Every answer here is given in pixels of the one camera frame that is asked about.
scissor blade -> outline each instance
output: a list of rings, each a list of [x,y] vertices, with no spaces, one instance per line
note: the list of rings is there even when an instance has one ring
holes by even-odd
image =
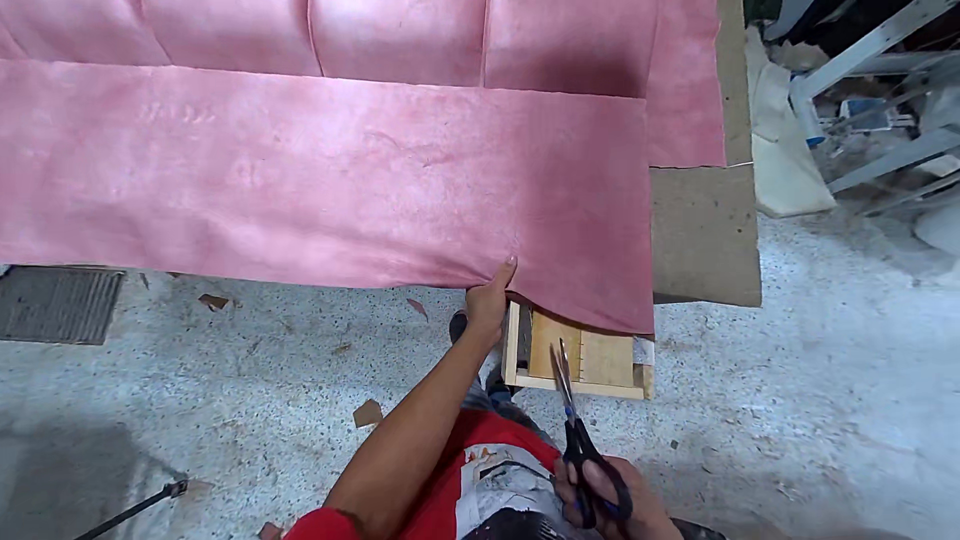
[[[562,338],[560,340],[559,354],[554,350],[553,343],[550,344],[550,357],[553,359],[554,377],[557,380],[557,386],[560,388],[560,393],[564,397],[566,419],[572,424],[574,418],[577,416],[577,409],[573,405],[573,388],[570,384],[570,364],[566,359],[566,347],[564,346],[564,340]]]

floor drain grate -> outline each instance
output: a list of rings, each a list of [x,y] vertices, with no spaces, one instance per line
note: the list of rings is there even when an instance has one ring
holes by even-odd
[[[103,345],[123,275],[14,266],[0,278],[0,339]]]

speckled floor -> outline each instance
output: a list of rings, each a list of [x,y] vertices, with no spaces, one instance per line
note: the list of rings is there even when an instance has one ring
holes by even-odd
[[[638,464],[676,515],[723,530],[954,537],[960,287],[917,264],[943,258],[843,212],[761,219],[760,251],[763,309],[657,308],[658,396],[581,399],[597,446]],[[182,474],[201,483],[106,538],[289,527],[370,432],[352,411],[394,406],[462,301],[145,278],[125,283],[103,347],[0,343],[4,537],[71,538]],[[236,302],[211,312],[204,293]],[[516,400],[563,438],[556,393]]]

brown scrap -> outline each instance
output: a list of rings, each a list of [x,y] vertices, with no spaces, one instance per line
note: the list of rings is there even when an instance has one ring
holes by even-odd
[[[263,527],[260,529],[260,532],[257,536],[260,537],[260,540],[280,540],[280,536],[283,535],[283,529],[277,527],[271,522],[263,524]]]
[[[200,298],[198,298],[197,300],[199,300],[200,303],[203,304],[204,306],[207,306],[210,309],[210,311],[217,311],[218,309],[223,309],[224,307],[227,307],[227,304],[229,303],[229,300],[227,300],[226,298],[213,296],[212,294],[202,294],[200,295]]]
[[[357,428],[379,424],[382,420],[383,412],[380,410],[380,404],[374,400],[366,400],[353,411],[353,424]]]
[[[420,302],[417,302],[416,300],[414,300],[414,299],[412,299],[412,298],[408,298],[408,299],[407,299],[407,304],[409,304],[410,306],[412,306],[413,309],[416,309],[417,312],[418,312],[420,315],[423,315],[423,318],[425,318],[427,321],[430,320],[430,317],[428,317],[427,314],[426,314],[426,308],[423,307],[423,304],[421,304]]]

black scissor handle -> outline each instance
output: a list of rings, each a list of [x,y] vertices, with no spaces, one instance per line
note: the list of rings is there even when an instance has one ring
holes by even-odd
[[[566,428],[566,450],[564,451],[564,461],[573,463],[577,471],[577,503],[580,506],[581,515],[584,518],[583,528],[596,527],[596,515],[593,510],[593,503],[605,508],[611,519],[615,521],[625,521],[634,513],[634,500],[630,496],[630,489],[627,482],[623,481],[620,472],[613,467],[609,461],[603,458],[590,441],[587,435],[587,427],[584,421],[579,417],[570,426],[569,422],[564,422]],[[600,467],[600,470],[610,479],[613,484],[613,490],[616,492],[616,504],[613,504],[603,497],[594,493],[584,479],[584,462],[593,461]]]

